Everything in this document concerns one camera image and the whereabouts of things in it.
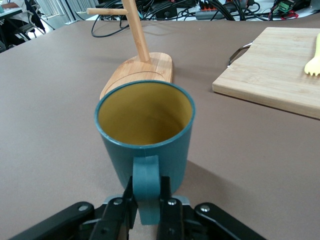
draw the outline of teal cup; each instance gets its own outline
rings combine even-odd
[[[143,225],[160,221],[161,177],[170,177],[172,193],[183,181],[195,113],[185,90],[157,80],[121,85],[96,107],[96,127],[124,188],[132,176]]]

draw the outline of desk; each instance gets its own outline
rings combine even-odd
[[[28,37],[27,34],[25,34],[24,32],[22,32],[19,27],[17,27],[11,20],[10,17],[20,14],[22,13],[22,8],[21,7],[16,7],[16,8],[9,8],[9,9],[5,9],[4,13],[0,13],[0,20],[7,20],[12,26],[14,26],[15,29],[17,29],[22,35],[24,35],[25,38],[27,38],[28,40],[31,40],[30,37]],[[4,33],[1,29],[0,26],[0,35],[2,37],[2,40],[4,42],[5,48],[8,49],[8,43],[6,41],[6,38],[4,37]]]
[[[94,111],[112,73],[137,51],[128,29],[93,38],[92,24],[64,26],[0,55],[0,239],[73,203],[99,207],[123,192]],[[150,52],[171,55],[173,82],[196,105],[175,194],[193,207],[212,202],[269,240],[320,239],[320,121],[212,91],[228,58],[266,27],[319,28],[319,15],[142,25]],[[96,29],[109,34],[119,23],[99,21]],[[130,239],[154,239],[156,227],[139,222]]]

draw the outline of wooden stand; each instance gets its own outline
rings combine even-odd
[[[149,53],[136,2],[122,0],[122,4],[124,9],[88,8],[86,11],[88,14],[126,15],[138,51],[138,56],[130,58],[116,69],[103,88],[100,99],[112,89],[133,81],[159,80],[172,82],[172,59],[168,54],[162,52]]]

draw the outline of cutting board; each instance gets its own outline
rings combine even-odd
[[[267,27],[213,82],[213,91],[320,119],[320,76],[304,72],[319,33],[320,28]]]

